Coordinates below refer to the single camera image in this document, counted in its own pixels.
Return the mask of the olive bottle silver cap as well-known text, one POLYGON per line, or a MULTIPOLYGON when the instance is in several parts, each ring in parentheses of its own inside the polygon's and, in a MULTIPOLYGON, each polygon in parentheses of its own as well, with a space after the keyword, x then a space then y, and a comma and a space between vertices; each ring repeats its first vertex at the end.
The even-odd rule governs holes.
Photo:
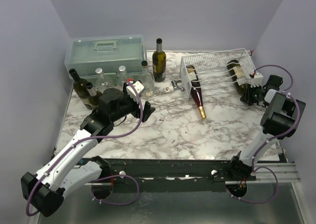
POLYGON ((88 102, 91 105, 92 109, 98 107, 99 98, 102 96, 102 93, 97 91, 91 82, 86 83, 86 89, 89 92, 88 102))

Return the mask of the clear bottle red cap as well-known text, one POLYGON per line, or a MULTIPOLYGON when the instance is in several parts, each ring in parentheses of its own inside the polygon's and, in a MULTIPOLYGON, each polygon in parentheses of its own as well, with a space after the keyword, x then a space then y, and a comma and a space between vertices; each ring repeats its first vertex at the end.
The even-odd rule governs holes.
POLYGON ((106 89, 115 88, 113 80, 109 76, 104 75, 102 68, 97 68, 95 73, 97 75, 95 86, 99 92, 103 93, 106 89))

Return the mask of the clear glass wine bottle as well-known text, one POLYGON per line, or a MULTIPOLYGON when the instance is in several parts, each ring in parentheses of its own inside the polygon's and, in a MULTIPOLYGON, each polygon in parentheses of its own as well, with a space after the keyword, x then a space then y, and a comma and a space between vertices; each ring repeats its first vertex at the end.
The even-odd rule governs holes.
POLYGON ((155 80, 153 75, 150 73, 148 68, 148 63, 146 60, 141 62, 142 71, 139 75, 143 86, 145 87, 145 92, 142 94, 144 98, 151 98, 155 94, 155 80))

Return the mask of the green bottle black cap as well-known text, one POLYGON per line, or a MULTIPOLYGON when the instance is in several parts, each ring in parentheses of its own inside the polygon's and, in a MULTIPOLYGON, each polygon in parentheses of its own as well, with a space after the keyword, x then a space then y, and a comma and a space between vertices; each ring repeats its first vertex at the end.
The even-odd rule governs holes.
POLYGON ((238 60, 229 61, 226 67, 238 94, 243 95, 251 80, 246 77, 238 60))

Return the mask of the clear bottle dark label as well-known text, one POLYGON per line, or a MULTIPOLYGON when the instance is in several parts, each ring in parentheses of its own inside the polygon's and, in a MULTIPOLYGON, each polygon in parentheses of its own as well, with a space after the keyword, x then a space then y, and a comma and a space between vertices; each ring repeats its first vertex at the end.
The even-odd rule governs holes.
POLYGON ((125 66, 119 66, 119 77, 118 77, 118 86, 122 86, 129 78, 129 74, 127 73, 125 66))

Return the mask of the dark green brown-label wine bottle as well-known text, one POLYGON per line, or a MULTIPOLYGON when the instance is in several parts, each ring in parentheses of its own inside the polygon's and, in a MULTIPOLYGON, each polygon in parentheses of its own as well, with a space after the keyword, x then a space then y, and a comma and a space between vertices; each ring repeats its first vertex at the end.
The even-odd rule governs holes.
POLYGON ((156 39, 156 51, 153 53, 153 75, 156 82, 163 82, 166 71, 166 54, 162 50, 162 39, 156 39))

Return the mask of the dark green bottle black neck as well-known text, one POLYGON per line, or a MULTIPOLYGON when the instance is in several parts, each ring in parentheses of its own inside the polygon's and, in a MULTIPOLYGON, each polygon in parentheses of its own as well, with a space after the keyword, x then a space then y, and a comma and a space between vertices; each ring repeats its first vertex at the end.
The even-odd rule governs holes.
POLYGON ((70 76, 73 78, 74 82, 73 82, 73 89, 74 91, 77 93, 78 97, 81 99, 81 101, 83 102, 83 104, 85 105, 85 107, 87 109, 92 110, 92 107, 88 101, 88 98, 90 96, 87 88, 86 88, 86 83, 87 80, 86 79, 82 79, 77 71, 75 69, 70 69, 69 70, 69 74, 70 76))

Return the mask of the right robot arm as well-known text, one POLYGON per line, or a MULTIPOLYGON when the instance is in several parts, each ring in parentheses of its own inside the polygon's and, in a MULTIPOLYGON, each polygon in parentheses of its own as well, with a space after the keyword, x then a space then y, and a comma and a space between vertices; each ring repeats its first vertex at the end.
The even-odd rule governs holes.
POLYGON ((245 87, 242 102, 247 105, 263 102, 267 108, 260 122, 261 130, 253 142, 231 159, 227 168, 230 179, 248 178, 259 158, 273 144, 296 132, 306 103, 280 92, 282 83, 282 77, 270 75, 264 86, 245 87))

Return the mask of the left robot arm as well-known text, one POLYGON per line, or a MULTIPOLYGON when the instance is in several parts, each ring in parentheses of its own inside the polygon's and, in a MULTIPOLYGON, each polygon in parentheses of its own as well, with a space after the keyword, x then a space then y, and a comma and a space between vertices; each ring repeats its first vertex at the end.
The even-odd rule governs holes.
POLYGON ((37 172, 27 172, 22 176, 27 216, 41 213, 49 217, 76 189, 90 181, 104 182, 109 178, 109 169, 100 157, 92 158, 77 170, 74 166, 102 140, 125 137, 136 131, 132 129, 125 134, 110 135, 115 121, 129 114, 139 123, 148 119, 155 109, 149 102, 141 102, 144 91, 141 81, 127 81, 122 91, 106 89, 99 98, 98 107, 84 119, 72 140, 37 172))

